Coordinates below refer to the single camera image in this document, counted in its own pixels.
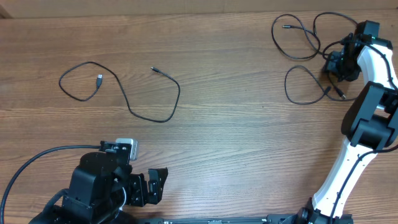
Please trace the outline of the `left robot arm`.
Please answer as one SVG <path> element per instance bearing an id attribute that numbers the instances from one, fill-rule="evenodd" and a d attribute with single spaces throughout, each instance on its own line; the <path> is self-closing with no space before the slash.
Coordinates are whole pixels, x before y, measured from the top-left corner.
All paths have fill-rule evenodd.
<path id="1" fill-rule="evenodd" d="M 103 141 L 99 151 L 83 155 L 67 189 L 60 190 L 32 223 L 139 223 L 123 206 L 143 207 L 162 199 L 168 170 L 149 169 L 133 174 L 131 161 L 137 159 L 138 142 L 118 138 Z"/>

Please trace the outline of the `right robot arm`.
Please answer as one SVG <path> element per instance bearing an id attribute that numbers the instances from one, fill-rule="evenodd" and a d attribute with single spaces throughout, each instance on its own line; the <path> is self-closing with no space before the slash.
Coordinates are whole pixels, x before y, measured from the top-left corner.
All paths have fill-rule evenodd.
<path id="1" fill-rule="evenodd" d="M 395 150 L 397 77 L 393 47 L 378 33 L 379 23 L 360 22 L 355 32 L 340 41 L 343 49 L 326 58 L 326 74 L 334 74 L 340 82 L 351 82 L 362 74 L 364 88 L 343 118 L 341 133 L 345 138 L 326 181 L 307 205 L 284 223 L 352 223 L 343 209 L 359 177 L 378 154 Z"/>

